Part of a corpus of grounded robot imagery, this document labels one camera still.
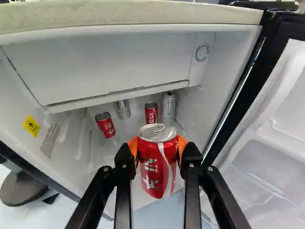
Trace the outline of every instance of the freezer door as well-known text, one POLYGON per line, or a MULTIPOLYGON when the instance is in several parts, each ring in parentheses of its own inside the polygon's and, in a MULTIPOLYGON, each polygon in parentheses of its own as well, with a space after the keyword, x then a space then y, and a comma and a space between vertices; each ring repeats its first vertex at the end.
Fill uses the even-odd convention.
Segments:
MULTIPOLYGON (((305 228, 304 17, 273 17, 273 34, 235 92, 204 154, 253 229, 305 228)), ((202 211, 214 223, 208 204, 202 211)))

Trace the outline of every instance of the warning label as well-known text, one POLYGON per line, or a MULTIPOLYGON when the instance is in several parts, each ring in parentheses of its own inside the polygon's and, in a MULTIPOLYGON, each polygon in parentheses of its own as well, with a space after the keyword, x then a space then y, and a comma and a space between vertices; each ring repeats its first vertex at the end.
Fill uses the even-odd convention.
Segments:
POLYGON ((34 120, 32 116, 28 116, 23 123, 23 127, 30 132, 31 135, 37 137, 37 134, 40 130, 40 125, 34 120))
POLYGON ((40 147, 40 151, 44 153, 48 158, 51 157, 51 154, 54 149, 55 141, 58 136, 58 132, 61 129, 57 123, 53 123, 52 126, 49 128, 47 135, 40 147))

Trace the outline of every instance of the white floor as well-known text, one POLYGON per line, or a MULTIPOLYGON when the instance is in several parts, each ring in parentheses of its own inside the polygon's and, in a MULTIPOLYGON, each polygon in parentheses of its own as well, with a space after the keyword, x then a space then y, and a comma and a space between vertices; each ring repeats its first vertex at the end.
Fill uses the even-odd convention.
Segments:
MULTIPOLYGON (((0 184, 10 171, 0 165, 0 184)), ((135 229, 182 229, 183 192, 157 201, 135 211, 135 229)), ((10 208, 0 201, 1 229, 63 229, 65 228, 77 203, 59 195, 52 205, 43 202, 29 203, 18 208, 10 208)), ((203 220, 203 229, 211 227, 203 220)), ((101 218, 98 229, 113 229, 113 221, 101 218)))

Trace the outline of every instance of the yellow warning sticker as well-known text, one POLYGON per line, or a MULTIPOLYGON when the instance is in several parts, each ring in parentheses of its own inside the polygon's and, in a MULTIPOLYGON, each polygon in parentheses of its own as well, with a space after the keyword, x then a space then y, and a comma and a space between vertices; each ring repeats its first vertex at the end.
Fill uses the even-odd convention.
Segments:
POLYGON ((23 127, 30 132, 31 135, 37 137, 37 134, 40 130, 40 125, 33 119, 32 116, 28 116, 23 123, 23 127))

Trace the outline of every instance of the circular button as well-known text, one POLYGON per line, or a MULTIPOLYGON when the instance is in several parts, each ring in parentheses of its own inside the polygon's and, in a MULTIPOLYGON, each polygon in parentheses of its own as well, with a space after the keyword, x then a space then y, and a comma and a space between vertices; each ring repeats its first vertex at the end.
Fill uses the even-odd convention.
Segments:
POLYGON ((208 44, 203 44, 198 46, 195 52, 195 59, 199 62, 204 61, 208 58, 210 53, 210 46, 208 44))

